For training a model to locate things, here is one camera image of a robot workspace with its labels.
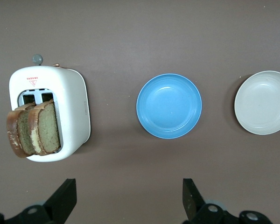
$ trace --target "blue plate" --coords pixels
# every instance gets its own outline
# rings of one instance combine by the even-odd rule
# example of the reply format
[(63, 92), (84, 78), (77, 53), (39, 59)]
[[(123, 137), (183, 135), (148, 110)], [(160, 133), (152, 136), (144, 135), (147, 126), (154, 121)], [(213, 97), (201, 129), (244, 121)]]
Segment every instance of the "blue plate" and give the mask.
[(202, 102), (196, 86), (177, 74), (163, 74), (148, 81), (136, 105), (142, 126), (152, 135), (174, 139), (197, 124)]

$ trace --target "red triangle symbol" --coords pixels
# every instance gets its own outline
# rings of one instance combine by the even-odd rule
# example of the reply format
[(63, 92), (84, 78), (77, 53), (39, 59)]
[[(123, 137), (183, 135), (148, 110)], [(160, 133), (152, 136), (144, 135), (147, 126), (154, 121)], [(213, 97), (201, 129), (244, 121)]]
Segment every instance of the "red triangle symbol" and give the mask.
[(35, 86), (37, 80), (32, 80), (32, 81), (29, 81), (33, 86)]

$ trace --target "bread crust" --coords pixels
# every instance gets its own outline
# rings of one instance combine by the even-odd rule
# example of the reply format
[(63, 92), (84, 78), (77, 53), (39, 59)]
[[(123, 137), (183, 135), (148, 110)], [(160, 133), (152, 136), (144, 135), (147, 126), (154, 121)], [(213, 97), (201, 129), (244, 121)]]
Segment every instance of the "bread crust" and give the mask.
[(45, 102), (37, 105), (33, 110), (29, 111), (29, 114), (28, 114), (29, 134), (30, 134), (30, 138), (32, 140), (32, 145), (34, 147), (34, 150), (38, 155), (52, 154), (53, 152), (55, 152), (59, 149), (59, 147), (58, 147), (52, 152), (46, 152), (45, 148), (42, 145), (42, 142), (41, 142), (41, 139), (39, 136), (39, 129), (38, 129), (40, 113), (43, 110), (45, 110), (45, 108), (48, 105), (53, 104), (53, 103), (54, 103), (53, 100), (45, 101)]
[(22, 143), (20, 141), (21, 134), (18, 131), (18, 119), (22, 113), (27, 110), (32, 109), (35, 106), (35, 103), (25, 104), (16, 108), (14, 111), (10, 111), (7, 115), (7, 136), (9, 139), (9, 143), (14, 153), (20, 157), (25, 158), (33, 155), (33, 153), (29, 154), (24, 151), (22, 147)]

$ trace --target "white plate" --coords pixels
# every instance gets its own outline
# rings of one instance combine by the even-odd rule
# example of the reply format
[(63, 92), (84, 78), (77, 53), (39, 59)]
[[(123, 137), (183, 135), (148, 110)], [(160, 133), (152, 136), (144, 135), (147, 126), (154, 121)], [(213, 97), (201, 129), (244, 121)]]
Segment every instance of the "white plate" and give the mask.
[(235, 97), (236, 117), (247, 131), (272, 134), (280, 130), (280, 72), (262, 71), (249, 77)]

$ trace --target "gray table surface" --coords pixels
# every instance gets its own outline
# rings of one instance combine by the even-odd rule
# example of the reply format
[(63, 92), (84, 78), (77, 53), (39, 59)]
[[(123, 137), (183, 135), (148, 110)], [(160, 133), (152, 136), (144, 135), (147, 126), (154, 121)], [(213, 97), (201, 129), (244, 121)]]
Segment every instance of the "gray table surface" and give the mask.
[[(14, 155), (6, 133), (8, 83), (18, 69), (60, 63), (87, 83), (90, 139), (68, 159)], [(0, 0), (0, 212), (6, 218), (76, 178), (69, 224), (178, 224), (182, 179), (238, 216), (280, 224), (280, 131), (255, 135), (237, 122), (240, 85), (280, 72), (280, 0)], [(203, 111), (183, 137), (164, 140), (138, 121), (142, 86), (163, 73), (189, 78)]]

